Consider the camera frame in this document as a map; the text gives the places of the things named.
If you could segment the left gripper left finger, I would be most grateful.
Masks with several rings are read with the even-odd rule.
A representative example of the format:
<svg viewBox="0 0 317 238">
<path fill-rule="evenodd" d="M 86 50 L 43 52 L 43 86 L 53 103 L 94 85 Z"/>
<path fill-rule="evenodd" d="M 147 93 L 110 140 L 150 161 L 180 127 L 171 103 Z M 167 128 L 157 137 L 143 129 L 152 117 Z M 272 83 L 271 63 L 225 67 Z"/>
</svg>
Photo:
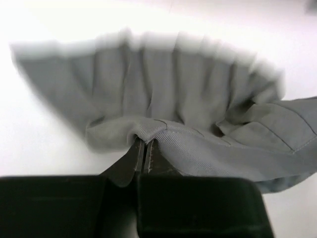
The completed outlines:
<svg viewBox="0 0 317 238">
<path fill-rule="evenodd" d="M 125 238 L 136 233 L 135 170 L 145 144 L 100 175 L 18 176 L 0 180 L 3 238 Z"/>
</svg>

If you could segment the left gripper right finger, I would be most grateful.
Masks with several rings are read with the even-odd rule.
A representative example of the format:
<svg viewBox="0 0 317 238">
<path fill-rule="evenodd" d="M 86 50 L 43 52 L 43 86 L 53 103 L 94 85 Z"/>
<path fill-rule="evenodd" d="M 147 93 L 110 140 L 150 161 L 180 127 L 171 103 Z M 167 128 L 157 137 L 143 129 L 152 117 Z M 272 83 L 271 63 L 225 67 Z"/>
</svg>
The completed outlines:
<svg viewBox="0 0 317 238">
<path fill-rule="evenodd" d="M 271 238 L 257 186 L 243 178 L 182 176 L 157 141 L 146 147 L 137 176 L 142 238 Z"/>
</svg>

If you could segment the grey pleated skirt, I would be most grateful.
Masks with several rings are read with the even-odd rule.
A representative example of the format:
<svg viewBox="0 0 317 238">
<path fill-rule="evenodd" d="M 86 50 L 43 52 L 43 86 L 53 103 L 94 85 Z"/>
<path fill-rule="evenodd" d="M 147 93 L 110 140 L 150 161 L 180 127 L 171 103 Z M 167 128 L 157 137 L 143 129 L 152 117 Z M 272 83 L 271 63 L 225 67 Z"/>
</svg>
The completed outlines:
<svg viewBox="0 0 317 238">
<path fill-rule="evenodd" d="M 264 193 L 317 172 L 317 99 L 283 99 L 281 71 L 180 36 L 121 33 L 13 43 L 17 69 L 95 151 L 157 140 L 182 175 L 241 177 Z"/>
</svg>

